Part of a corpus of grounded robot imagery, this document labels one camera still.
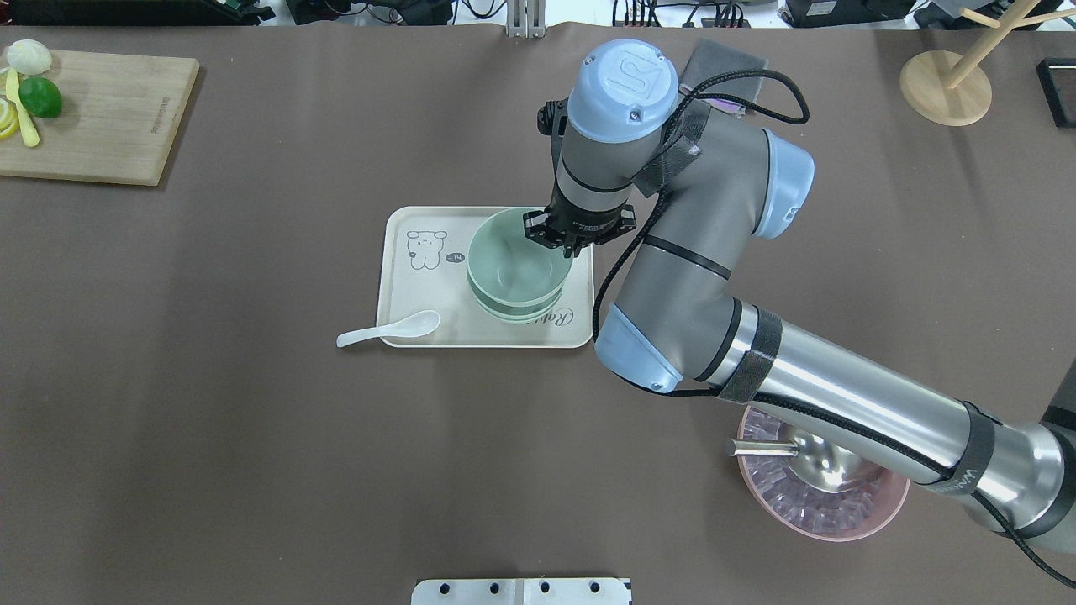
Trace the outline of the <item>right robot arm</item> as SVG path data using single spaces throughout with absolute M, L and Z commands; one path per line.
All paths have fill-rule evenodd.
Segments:
M 555 183 L 526 237 L 565 256 L 623 234 L 622 287 L 593 322 L 597 356 L 661 396 L 752 403 L 795 428 L 900 472 L 979 513 L 1056 581 L 1073 581 L 1034 551 L 1073 552 L 1073 372 L 1037 423 L 1014 426 L 799 329 L 727 291 L 752 237 L 773 239 L 810 194 L 815 160 L 771 130 L 716 111 L 714 86 L 783 83 L 769 69 L 714 74 L 684 92 L 672 62 L 641 39 L 589 51 L 574 90 L 541 110 Z

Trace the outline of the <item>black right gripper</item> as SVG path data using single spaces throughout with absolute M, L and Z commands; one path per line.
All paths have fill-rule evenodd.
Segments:
M 636 226 L 636 215 L 627 203 L 604 212 L 580 209 L 572 203 L 551 203 L 546 210 L 524 214 L 523 225 L 525 237 L 535 244 L 579 253 L 631 233 Z

